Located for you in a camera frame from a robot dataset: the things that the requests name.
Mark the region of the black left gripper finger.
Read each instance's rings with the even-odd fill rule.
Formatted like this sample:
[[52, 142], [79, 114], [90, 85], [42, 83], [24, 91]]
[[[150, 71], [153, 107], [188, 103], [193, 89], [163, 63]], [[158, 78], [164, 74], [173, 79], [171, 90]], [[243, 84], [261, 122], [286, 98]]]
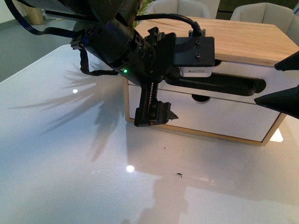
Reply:
[[165, 33], [163, 32], [161, 29], [158, 30], [158, 38], [157, 41], [161, 42], [161, 41], [165, 41], [165, 42], [175, 42], [176, 40], [176, 33], [174, 32], [170, 32], [170, 33]]
[[166, 124], [169, 120], [178, 119], [178, 116], [171, 111], [171, 103], [158, 101], [149, 108], [149, 125]]

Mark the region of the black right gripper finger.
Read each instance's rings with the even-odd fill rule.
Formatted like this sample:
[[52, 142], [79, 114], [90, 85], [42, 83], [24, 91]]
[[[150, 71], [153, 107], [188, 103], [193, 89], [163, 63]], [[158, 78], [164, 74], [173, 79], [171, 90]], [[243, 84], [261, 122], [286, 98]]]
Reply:
[[276, 70], [299, 70], [299, 51], [274, 65]]
[[259, 106], [299, 118], [299, 86], [254, 99]]

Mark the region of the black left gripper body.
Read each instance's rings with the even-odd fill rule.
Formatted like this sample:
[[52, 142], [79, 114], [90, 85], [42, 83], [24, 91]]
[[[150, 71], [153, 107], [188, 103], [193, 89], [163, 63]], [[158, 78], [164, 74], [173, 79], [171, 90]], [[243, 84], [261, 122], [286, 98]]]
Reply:
[[148, 30], [142, 38], [135, 32], [129, 41], [130, 51], [112, 66], [127, 80], [141, 87], [139, 107], [135, 111], [134, 125], [150, 126], [150, 106], [158, 102], [158, 84], [164, 80], [174, 64], [175, 42], [158, 42], [158, 28]]

